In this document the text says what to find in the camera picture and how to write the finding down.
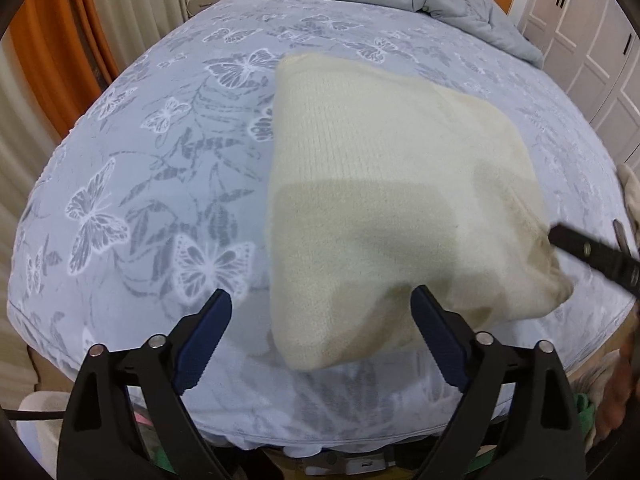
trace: white wardrobe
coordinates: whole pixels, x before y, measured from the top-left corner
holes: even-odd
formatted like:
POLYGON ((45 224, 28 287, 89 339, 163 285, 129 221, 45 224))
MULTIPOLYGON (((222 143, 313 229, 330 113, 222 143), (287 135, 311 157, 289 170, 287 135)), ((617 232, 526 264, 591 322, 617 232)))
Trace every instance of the white wardrobe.
POLYGON ((529 0, 524 36, 615 163, 640 173, 640 42, 615 0, 529 0))

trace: butterfly-patterned bedspread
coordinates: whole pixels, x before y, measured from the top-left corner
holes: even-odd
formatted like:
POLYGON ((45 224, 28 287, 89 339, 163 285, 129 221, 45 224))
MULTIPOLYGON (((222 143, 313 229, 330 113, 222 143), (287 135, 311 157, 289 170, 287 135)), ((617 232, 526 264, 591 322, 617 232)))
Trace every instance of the butterfly-patterned bedspread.
MULTIPOLYGON (((441 429, 460 396, 427 351, 301 373, 274 348, 263 236, 274 69, 305 50, 491 101, 522 133, 550 220, 614 242, 625 210, 612 161, 545 73, 422 13, 223 0, 127 68, 56 149, 18 226, 8 314, 73 377, 93 343, 139 346, 222 287, 232 322, 183 397, 201 431, 293 455, 364 451, 441 429)), ((577 283, 566 304, 494 332, 511 344, 550 339, 573 367, 630 304, 589 269, 562 266, 577 283)))

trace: cream knit garment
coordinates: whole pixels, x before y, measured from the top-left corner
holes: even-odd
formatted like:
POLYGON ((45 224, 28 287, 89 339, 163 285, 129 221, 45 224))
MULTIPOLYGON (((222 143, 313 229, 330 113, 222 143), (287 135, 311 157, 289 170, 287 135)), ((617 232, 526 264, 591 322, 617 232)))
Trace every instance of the cream knit garment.
POLYGON ((474 329, 571 295, 527 149, 491 104, 307 54, 276 71, 273 130, 271 320, 290 367, 423 346, 417 285, 474 329))

